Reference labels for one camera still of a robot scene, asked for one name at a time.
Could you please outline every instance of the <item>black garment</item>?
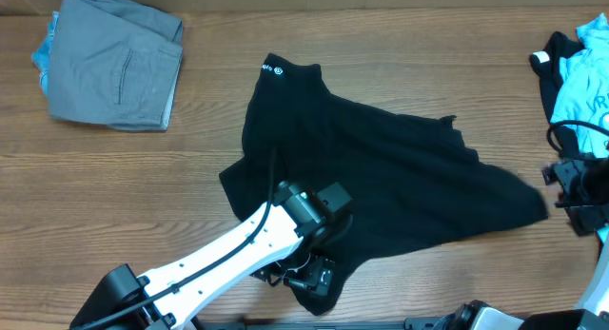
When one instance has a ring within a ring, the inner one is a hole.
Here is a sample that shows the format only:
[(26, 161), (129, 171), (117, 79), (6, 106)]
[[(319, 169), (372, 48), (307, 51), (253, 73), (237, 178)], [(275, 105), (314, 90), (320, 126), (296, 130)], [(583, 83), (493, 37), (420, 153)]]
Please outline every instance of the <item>black garment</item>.
[[(560, 58), (568, 59), (582, 49), (583, 45), (581, 43), (569, 40), (563, 33), (555, 31), (543, 48), (543, 51), (550, 58), (549, 61), (542, 63), (537, 55), (531, 54), (529, 56), (531, 68), (540, 77), (541, 103), (548, 123), (552, 119), (554, 105), (562, 87)], [(556, 130), (555, 134), (566, 155), (580, 154), (578, 137), (574, 130), (562, 126)]]
[(320, 191), (339, 182), (352, 196), (351, 229), (319, 253), (337, 263), (328, 296), (294, 291), (308, 311), (330, 310), (368, 259), (547, 218), (539, 192), (481, 164), (452, 128), (453, 118), (396, 115), (347, 101), (325, 87), (319, 65), (268, 55), (247, 109), (245, 157), (220, 179), (235, 215), (249, 217), (265, 201), (276, 146), (274, 184), (291, 180)]

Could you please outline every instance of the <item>folded gray pants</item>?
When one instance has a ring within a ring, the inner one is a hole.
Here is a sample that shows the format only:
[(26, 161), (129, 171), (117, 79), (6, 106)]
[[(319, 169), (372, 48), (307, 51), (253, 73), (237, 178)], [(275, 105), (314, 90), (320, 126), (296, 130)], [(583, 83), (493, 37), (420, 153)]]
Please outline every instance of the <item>folded gray pants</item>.
[(182, 20), (129, 0), (64, 0), (49, 62), (49, 115), (167, 129)]

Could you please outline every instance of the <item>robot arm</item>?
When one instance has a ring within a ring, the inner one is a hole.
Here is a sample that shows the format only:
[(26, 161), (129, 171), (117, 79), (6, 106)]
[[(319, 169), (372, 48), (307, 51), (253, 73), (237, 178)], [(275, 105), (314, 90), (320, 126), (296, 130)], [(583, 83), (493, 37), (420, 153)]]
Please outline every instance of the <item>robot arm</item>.
[[(142, 274), (140, 277), (150, 280), (144, 287), (146, 294), (153, 296), (222, 258), (254, 231), (264, 212), (265, 204), (262, 204), (252, 216), (218, 240), (185, 258)], [(296, 224), (282, 206), (271, 206), (264, 230), (250, 245), (178, 292), (155, 301), (154, 306), (161, 315), (173, 315), (175, 323), (171, 329), (181, 330), (238, 281), (292, 254), (303, 241), (303, 237), (294, 232), (295, 228)]]
[[(112, 270), (70, 329), (181, 330), (248, 275), (265, 281), (275, 275), (276, 283), (325, 295), (333, 261), (317, 256), (315, 248), (345, 232), (341, 225), (351, 221), (345, 217), (350, 196), (339, 184), (315, 193), (283, 182), (272, 200), (221, 238), (176, 262), (139, 277), (126, 264)], [(275, 263), (297, 250), (308, 254), (298, 269)]]

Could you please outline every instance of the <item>black cable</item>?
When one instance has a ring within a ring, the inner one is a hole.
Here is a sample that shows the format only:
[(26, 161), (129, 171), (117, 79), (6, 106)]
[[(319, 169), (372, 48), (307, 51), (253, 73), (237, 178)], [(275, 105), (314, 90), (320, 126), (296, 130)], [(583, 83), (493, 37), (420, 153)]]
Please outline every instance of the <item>black cable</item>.
[(556, 150), (559, 155), (563, 158), (569, 158), (569, 159), (574, 159), (574, 160), (582, 160), (582, 161), (592, 161), (592, 162), (597, 162), (597, 161), (604, 161), (607, 160), (607, 158), (586, 158), (582, 155), (565, 155), (564, 151), (562, 150), (561, 147), (559, 147), (553, 140), (552, 140), (552, 134), (556, 131), (556, 129), (560, 128), (561, 126), (584, 126), (587, 127), (589, 129), (593, 129), (603, 135), (609, 136), (609, 130), (601, 127), (601, 126), (597, 126), (597, 125), (593, 125), (591, 123), (587, 123), (584, 121), (576, 121), (576, 120), (568, 120), (568, 121), (559, 121), (556, 122), (554, 124), (551, 124), (550, 127), (548, 127), (548, 131), (545, 133), (545, 138), (548, 141), (548, 144), (554, 149)]
[(277, 280), (276, 280), (276, 281), (271, 281), (271, 280), (270, 280), (270, 277), (269, 277), (269, 278), (268, 278), (268, 284), (269, 284), (271, 287), (275, 287), (275, 286), (277, 286), (277, 285), (278, 285), (278, 284), (279, 284), (281, 281), (283, 281), (283, 280), (284, 280), (284, 278), (285, 278), (285, 273), (287, 273), (287, 270), (284, 272), (284, 274), (282, 274), (282, 275), (281, 275), (279, 278), (277, 278)]
[(277, 149), (275, 147), (273, 147), (271, 149), (270, 152), (270, 158), (268, 160), (268, 191), (267, 191), (267, 199), (266, 199), (266, 207), (265, 207), (265, 214), (263, 215), (262, 219), (260, 220), (260, 223), (258, 224), (258, 226), (256, 227), (256, 229), (251, 233), (251, 235), (249, 235), (245, 241), (243, 241), (241, 244), (237, 245), (233, 250), (231, 250), (230, 252), (228, 252), (226, 255), (224, 255), (222, 258), (216, 260), (215, 262), (211, 263), (210, 265), (198, 270), (197, 272), (191, 274), (190, 276), (184, 278), (181, 281), (178, 281), (176, 283), (174, 283), (173, 285), (171, 285), (170, 287), (164, 289), (163, 291), (155, 294), (154, 296), (150, 296), (148, 297), (145, 301), (140, 301), (124, 310), (121, 310), (115, 314), (103, 317), (100, 320), (96, 320), (94, 322), (90, 322), (84, 325), (80, 325), (77, 327), (72, 328), (72, 330), (95, 330), (95, 329), (100, 329), (103, 326), (109, 325), (110, 323), (113, 323), (119, 319), (121, 319), (122, 317), (135, 312), (137, 310), (139, 310), (140, 308), (150, 305), (153, 302), (161, 299), (162, 297), (170, 294), (170, 293), (174, 293), (176, 291), (178, 291), (181, 287), (183, 287), (184, 285), (193, 282), (194, 280), (200, 278), (201, 276), (203, 276), (205, 273), (209, 272), (210, 270), (216, 268), (217, 266), (219, 266), (220, 264), (226, 262), (228, 259), (232, 258), (233, 256), (235, 256), (235, 254), (239, 253), (243, 248), (245, 248), (248, 244), (252, 243), (254, 241), (254, 239), (256, 238), (256, 236), (258, 235), (258, 233), (260, 233), (260, 231), (262, 231), (263, 227), (265, 226), (266, 223), (266, 219), (268, 218), (268, 212), (270, 211), (270, 206), (273, 202), (273, 191), (274, 191), (274, 180), (275, 180), (275, 158), (277, 156)]

